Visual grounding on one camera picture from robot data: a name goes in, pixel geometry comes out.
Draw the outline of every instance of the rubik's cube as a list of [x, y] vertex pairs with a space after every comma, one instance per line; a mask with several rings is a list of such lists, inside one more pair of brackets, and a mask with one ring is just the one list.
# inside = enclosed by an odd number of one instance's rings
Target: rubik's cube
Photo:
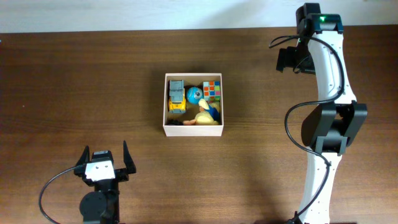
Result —
[[203, 82], [203, 99], [206, 101], [219, 101], [220, 98], [220, 81]]

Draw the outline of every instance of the toy eye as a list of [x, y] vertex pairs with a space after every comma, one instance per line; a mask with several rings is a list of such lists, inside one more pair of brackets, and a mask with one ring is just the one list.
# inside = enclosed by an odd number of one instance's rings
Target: toy eye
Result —
[[197, 100], [201, 99], [201, 92], [199, 92], [199, 91], [196, 92], [194, 97], [195, 97], [195, 99], [197, 99]]

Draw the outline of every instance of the blue ball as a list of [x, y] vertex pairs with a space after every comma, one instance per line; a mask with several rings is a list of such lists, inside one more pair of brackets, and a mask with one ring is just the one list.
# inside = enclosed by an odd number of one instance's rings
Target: blue ball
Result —
[[198, 104], [199, 100], [203, 98], [203, 92], [197, 87], [192, 87], [187, 92], [187, 100], [192, 104]]

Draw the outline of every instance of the brown table surface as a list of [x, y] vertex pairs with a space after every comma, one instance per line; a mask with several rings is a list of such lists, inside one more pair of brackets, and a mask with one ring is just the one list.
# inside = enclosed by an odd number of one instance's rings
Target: brown table surface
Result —
[[[268, 43], [294, 28], [1, 34], [1, 223], [47, 223], [37, 199], [74, 166], [85, 145], [125, 139], [137, 166], [120, 183], [124, 223], [270, 223], [290, 218], [303, 194], [307, 157], [287, 138], [285, 112], [317, 99], [314, 75], [275, 70]], [[349, 80], [368, 118], [343, 156], [332, 223], [398, 220], [398, 26], [345, 27]], [[223, 136], [167, 138], [165, 73], [222, 73]], [[290, 119], [300, 140], [303, 119]], [[81, 223], [90, 192], [72, 173], [44, 195], [61, 223]]]

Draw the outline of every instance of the white box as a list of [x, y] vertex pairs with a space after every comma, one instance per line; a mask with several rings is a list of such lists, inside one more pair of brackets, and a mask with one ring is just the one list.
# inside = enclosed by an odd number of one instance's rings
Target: white box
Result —
[[[184, 85], [202, 85], [204, 81], [220, 81], [221, 89], [221, 124], [220, 125], [193, 125], [193, 126], [172, 126], [166, 125], [168, 118], [191, 120], [199, 113], [199, 107], [189, 108], [185, 114], [169, 113], [169, 93], [168, 86], [170, 80], [184, 80]], [[164, 82], [164, 108], [163, 108], [163, 128], [166, 136], [221, 136], [224, 128], [224, 106], [223, 106], [223, 80], [220, 73], [168, 73]]]

